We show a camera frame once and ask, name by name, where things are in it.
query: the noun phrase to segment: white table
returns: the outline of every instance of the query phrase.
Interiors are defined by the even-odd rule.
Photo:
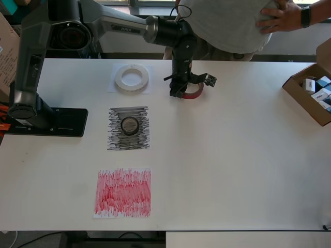
[[[107,93],[113,63],[154,65],[153,93]],[[49,106],[89,110],[82,138],[5,135],[0,230],[321,229],[331,222],[331,125],[284,90],[307,64],[195,61],[218,78],[195,100],[169,97],[171,62],[46,59]],[[151,148],[107,151],[109,107],[149,106]],[[152,170],[145,219],[93,219],[98,171]]]

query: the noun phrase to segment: window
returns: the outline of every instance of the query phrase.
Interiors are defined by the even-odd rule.
[[[105,5],[130,5],[135,6],[151,6],[151,7],[173,7],[175,0],[95,0]]]
[[[313,4],[318,2],[319,0],[294,0],[296,4]]]

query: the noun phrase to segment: gray shirt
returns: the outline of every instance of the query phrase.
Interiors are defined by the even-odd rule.
[[[253,53],[261,50],[270,35],[261,34],[258,20],[270,19],[262,15],[263,8],[278,8],[274,0],[181,0],[192,9],[186,20],[200,38],[212,46],[230,53]],[[179,8],[182,17],[189,14]]]

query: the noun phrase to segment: person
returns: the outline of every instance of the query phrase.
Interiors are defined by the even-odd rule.
[[[267,21],[258,21],[257,26],[263,27],[261,33],[270,34],[278,31],[293,31],[303,28],[302,11],[293,1],[279,0],[279,9],[265,8],[263,14],[275,17]],[[309,6],[308,23],[313,25],[331,17],[331,0],[320,0]]]
[[[194,60],[250,61],[263,49],[270,34],[260,32],[256,21],[274,17],[261,13],[263,8],[278,9],[275,0],[176,0],[180,16],[191,25],[197,37]],[[166,48],[163,59],[172,58]]]

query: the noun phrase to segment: wristwatch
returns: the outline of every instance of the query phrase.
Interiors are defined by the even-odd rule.
[[[309,6],[301,9],[301,26],[303,28],[309,27],[311,21],[311,8]]]

